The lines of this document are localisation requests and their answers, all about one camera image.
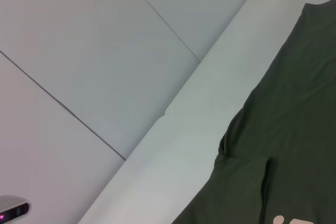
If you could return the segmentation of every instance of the green shirt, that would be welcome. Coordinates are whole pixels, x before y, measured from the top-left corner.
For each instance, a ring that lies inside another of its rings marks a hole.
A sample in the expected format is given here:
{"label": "green shirt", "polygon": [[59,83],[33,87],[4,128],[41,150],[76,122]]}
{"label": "green shirt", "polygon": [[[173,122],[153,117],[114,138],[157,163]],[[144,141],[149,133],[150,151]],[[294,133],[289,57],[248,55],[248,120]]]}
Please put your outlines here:
{"label": "green shirt", "polygon": [[305,4],[174,224],[336,222],[336,0]]}

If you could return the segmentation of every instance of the green cloth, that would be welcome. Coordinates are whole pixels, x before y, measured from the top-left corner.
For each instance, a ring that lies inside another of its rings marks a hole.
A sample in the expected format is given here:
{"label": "green cloth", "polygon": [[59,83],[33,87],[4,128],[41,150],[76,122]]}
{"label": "green cloth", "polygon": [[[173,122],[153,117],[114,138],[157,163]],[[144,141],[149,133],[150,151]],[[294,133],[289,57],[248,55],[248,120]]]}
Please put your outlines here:
{"label": "green cloth", "polygon": [[305,4],[174,224],[336,222],[336,0]]}

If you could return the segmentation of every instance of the small white device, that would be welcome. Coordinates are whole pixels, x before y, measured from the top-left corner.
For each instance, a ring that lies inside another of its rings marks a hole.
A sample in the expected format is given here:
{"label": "small white device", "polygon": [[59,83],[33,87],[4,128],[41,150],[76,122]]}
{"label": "small white device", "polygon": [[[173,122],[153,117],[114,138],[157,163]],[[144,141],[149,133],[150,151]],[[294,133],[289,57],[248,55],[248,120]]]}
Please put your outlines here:
{"label": "small white device", "polygon": [[13,223],[27,216],[29,210],[30,203],[24,198],[10,195],[0,196],[0,224]]}

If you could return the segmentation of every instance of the olive green fabric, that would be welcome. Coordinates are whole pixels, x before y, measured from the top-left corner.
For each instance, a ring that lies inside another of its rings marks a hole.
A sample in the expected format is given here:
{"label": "olive green fabric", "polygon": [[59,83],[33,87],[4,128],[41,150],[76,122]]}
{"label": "olive green fabric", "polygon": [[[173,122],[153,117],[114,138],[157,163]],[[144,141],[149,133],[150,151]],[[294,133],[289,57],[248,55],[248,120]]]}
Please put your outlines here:
{"label": "olive green fabric", "polygon": [[306,4],[174,224],[336,222],[336,0]]}

